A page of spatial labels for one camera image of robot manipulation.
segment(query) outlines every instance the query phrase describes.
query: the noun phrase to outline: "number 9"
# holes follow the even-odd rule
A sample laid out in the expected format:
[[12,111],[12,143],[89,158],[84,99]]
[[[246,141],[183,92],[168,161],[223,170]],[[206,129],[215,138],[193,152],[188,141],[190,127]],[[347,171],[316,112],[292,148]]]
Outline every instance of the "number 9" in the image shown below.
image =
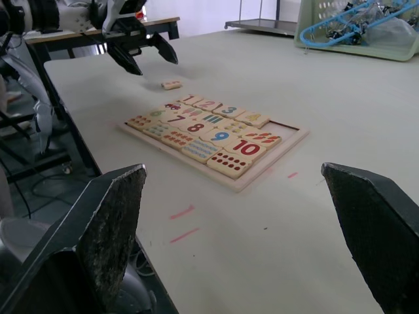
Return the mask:
[[212,141],[221,141],[223,139],[228,139],[228,137],[230,136],[228,133],[226,132],[218,132],[217,134],[214,135],[215,137],[213,139],[211,139]]

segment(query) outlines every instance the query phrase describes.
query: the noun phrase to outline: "number 7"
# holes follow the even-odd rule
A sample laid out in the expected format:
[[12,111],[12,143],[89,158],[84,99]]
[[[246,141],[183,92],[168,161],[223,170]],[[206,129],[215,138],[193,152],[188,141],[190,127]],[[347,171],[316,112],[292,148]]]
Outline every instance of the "number 7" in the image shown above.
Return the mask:
[[168,120],[168,122],[173,122],[173,121],[179,121],[179,120],[186,119],[184,116],[177,116],[177,117],[178,117],[178,119]]

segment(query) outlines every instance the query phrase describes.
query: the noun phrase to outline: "pink tape mark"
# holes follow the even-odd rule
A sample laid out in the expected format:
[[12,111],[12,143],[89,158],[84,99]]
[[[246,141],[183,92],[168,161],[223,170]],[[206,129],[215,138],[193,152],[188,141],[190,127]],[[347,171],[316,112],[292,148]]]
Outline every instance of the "pink tape mark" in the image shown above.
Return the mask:
[[180,237],[175,237],[173,240],[170,241],[170,243],[178,242],[179,240],[182,240],[184,237],[189,236],[190,234],[193,234],[194,232],[197,232],[199,228],[195,228],[191,231],[188,231],[186,234],[181,235]]
[[176,215],[170,216],[170,219],[179,218],[180,216],[183,216],[183,215],[186,215],[187,213],[190,213],[194,209],[195,209],[195,206],[194,205],[189,205],[189,207],[186,210],[181,211],[180,213],[177,213]]
[[298,172],[294,172],[294,173],[290,174],[287,178],[288,179],[293,178],[293,177],[295,177],[298,174],[299,174]]

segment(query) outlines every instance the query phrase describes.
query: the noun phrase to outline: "blue number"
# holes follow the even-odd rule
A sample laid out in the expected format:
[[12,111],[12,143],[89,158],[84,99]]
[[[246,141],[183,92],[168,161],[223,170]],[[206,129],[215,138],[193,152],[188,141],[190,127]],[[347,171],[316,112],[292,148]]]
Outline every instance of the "blue number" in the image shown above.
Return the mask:
[[229,107],[226,110],[223,110],[222,113],[228,114],[228,113],[232,113],[235,110],[237,110],[236,107]]
[[211,139],[212,141],[221,141],[223,139],[227,139],[230,135],[226,132],[218,132],[214,135],[215,137]]

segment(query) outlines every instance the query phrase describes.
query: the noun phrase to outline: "number 3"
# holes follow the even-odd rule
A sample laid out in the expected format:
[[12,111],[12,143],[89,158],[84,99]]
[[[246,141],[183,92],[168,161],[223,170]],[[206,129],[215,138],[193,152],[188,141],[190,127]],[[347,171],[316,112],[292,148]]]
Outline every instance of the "number 3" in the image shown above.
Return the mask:
[[236,107],[229,107],[229,108],[223,110],[222,113],[225,113],[225,114],[233,113],[235,110],[237,110]]

